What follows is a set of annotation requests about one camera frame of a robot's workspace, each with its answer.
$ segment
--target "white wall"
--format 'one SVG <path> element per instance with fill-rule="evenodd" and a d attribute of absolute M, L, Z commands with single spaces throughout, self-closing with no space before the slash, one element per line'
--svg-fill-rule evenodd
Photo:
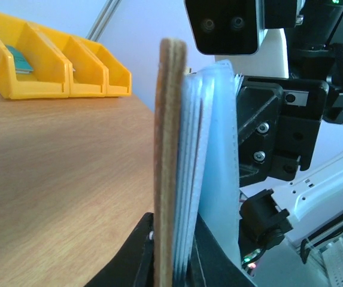
<path fill-rule="evenodd" d="M 154 110 L 162 38 L 179 38 L 188 46 L 187 65 L 196 71 L 214 61 L 197 51 L 183 0 L 122 0 L 99 42 L 133 75 L 133 92 Z"/>
<path fill-rule="evenodd" d="M 86 37 L 106 0 L 0 0 L 0 12 Z"/>

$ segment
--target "wooden table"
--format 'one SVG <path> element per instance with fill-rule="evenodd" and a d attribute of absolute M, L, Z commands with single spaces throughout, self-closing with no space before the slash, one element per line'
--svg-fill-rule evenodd
<path fill-rule="evenodd" d="M 83 286 L 153 210 L 153 114 L 137 97 L 0 95 L 0 286 Z"/>

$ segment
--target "metal plate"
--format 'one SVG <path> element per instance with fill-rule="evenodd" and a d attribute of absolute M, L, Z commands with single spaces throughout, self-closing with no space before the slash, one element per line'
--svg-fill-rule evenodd
<path fill-rule="evenodd" d="M 339 239 L 323 252 L 324 263 L 332 287 L 343 287 L 343 241 Z"/>

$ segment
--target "wooden tabletop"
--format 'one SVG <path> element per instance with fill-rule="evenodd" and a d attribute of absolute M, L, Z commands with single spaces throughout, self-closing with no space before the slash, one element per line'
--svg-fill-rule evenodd
<path fill-rule="evenodd" d="M 83 286 L 153 210 L 153 114 L 0 95 L 0 286 Z"/>

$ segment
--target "yellow plastic storage bin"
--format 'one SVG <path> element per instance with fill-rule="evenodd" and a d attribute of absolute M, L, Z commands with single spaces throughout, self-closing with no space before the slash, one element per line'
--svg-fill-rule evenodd
<path fill-rule="evenodd" d="M 5 45 L 18 49 L 33 72 L 17 74 L 13 55 Z M 34 25 L 0 13 L 0 94 L 4 98 L 68 97 L 70 66 Z"/>
<path fill-rule="evenodd" d="M 13 55 L 32 66 L 17 74 Z M 131 73 L 101 44 L 0 13 L 0 93 L 9 99 L 130 96 Z"/>

